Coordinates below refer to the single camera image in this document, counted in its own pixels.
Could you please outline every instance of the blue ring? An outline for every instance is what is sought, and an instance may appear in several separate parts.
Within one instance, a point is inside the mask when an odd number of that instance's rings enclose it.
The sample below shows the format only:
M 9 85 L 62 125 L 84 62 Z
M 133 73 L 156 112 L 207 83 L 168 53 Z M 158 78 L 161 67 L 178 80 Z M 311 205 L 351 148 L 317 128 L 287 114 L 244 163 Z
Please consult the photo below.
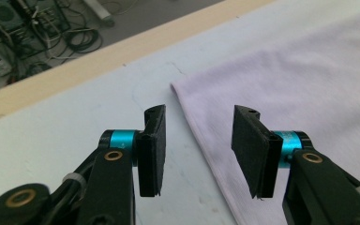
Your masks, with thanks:
M 302 142 L 294 131 L 273 131 L 283 139 L 282 151 L 280 154 L 279 168 L 290 168 L 291 160 L 295 149 L 301 149 Z
M 133 140 L 136 130 L 130 129 L 115 129 L 110 139 L 111 148 L 122 148 L 127 150 L 132 155 L 133 166 L 137 165 L 136 154 L 133 152 Z

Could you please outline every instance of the wooden edge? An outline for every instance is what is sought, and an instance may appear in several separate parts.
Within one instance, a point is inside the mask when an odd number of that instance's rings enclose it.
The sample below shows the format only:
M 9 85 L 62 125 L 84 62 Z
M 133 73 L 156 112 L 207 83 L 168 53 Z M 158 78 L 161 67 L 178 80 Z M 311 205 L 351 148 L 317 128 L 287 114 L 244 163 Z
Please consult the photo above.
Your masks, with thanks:
M 89 53 L 61 67 L 16 82 L 0 89 L 0 117 L 38 103 L 273 1 L 225 0 Z

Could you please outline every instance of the white table surface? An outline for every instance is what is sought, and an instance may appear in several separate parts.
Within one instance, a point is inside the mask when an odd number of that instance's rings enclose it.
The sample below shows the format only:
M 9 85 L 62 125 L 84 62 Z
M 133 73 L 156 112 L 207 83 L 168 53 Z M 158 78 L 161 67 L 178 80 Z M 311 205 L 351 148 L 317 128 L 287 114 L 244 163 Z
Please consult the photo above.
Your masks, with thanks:
M 55 190 L 105 129 L 143 130 L 143 111 L 166 104 L 161 196 L 139 197 L 134 171 L 138 224 L 235 224 L 170 83 L 358 12 L 353 0 L 276 1 L 0 118 L 0 195 L 26 183 Z

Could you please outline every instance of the white cloth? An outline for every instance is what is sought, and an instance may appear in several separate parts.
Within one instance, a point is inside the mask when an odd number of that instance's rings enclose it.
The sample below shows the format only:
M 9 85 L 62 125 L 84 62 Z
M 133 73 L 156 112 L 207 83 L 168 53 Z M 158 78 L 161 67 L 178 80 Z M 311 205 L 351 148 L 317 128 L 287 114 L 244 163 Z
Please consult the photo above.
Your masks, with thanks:
M 271 130 L 303 130 L 315 148 L 360 180 L 360 15 L 266 46 L 172 87 L 239 224 L 286 224 L 289 170 L 274 199 L 252 200 L 231 149 L 235 104 Z

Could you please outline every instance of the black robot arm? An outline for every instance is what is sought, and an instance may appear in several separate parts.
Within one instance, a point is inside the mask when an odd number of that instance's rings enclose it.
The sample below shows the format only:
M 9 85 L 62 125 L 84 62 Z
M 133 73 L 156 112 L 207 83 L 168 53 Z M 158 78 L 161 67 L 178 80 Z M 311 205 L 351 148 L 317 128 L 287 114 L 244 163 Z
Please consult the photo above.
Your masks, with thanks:
M 41 184 L 0 196 L 0 225 L 135 224 L 132 167 L 140 195 L 160 194 L 165 163 L 165 106 L 144 112 L 145 130 L 106 130 L 97 149 L 52 194 Z
M 278 167 L 290 167 L 289 224 L 360 224 L 360 182 L 315 150 L 306 133 L 270 131 L 259 112 L 235 106 L 232 150 L 253 198 L 273 197 Z

